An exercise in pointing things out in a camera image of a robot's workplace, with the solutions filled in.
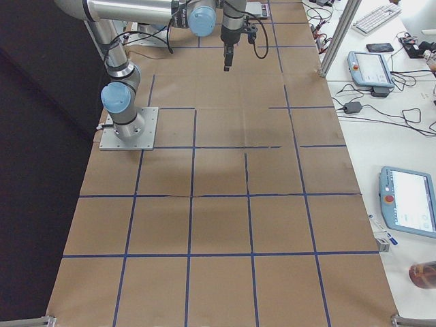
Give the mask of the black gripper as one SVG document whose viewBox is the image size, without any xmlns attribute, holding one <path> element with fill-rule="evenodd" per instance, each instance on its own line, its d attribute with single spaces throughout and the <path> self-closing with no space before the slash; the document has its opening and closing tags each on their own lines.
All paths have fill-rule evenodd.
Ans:
<svg viewBox="0 0 436 327">
<path fill-rule="evenodd" d="M 224 67 L 223 70 L 228 72 L 232 66 L 234 57 L 234 45 L 239 42 L 240 35 L 243 32 L 243 28 L 229 29 L 226 26 L 221 27 L 221 41 L 224 45 L 223 57 Z"/>
</svg>

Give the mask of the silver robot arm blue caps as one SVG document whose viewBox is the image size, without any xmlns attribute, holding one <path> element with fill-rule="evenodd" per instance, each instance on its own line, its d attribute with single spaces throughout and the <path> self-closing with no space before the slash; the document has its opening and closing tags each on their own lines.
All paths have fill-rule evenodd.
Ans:
<svg viewBox="0 0 436 327">
<path fill-rule="evenodd" d="M 86 22 L 111 79 L 101 93 L 102 103 L 113 123 L 114 136 L 123 142 L 137 140 L 147 120 L 134 106 L 140 84 L 140 70 L 127 57 L 115 21 L 139 25 L 159 25 L 190 29 L 198 37 L 210 35 L 216 22 L 216 10 L 223 11 L 221 41 L 224 46 L 224 70 L 229 71 L 234 45 L 246 34 L 255 41 L 256 27 L 249 23 L 246 1 L 56 1 L 67 15 Z"/>
</svg>

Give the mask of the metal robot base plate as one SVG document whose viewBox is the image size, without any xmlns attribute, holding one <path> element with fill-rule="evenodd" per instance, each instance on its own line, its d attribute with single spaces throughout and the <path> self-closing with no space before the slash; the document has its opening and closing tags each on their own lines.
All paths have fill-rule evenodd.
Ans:
<svg viewBox="0 0 436 327">
<path fill-rule="evenodd" d="M 102 125 L 101 151 L 152 151 L 158 122 L 158 107 L 136 107 L 136 119 L 129 125 L 117 125 L 110 116 Z"/>
</svg>

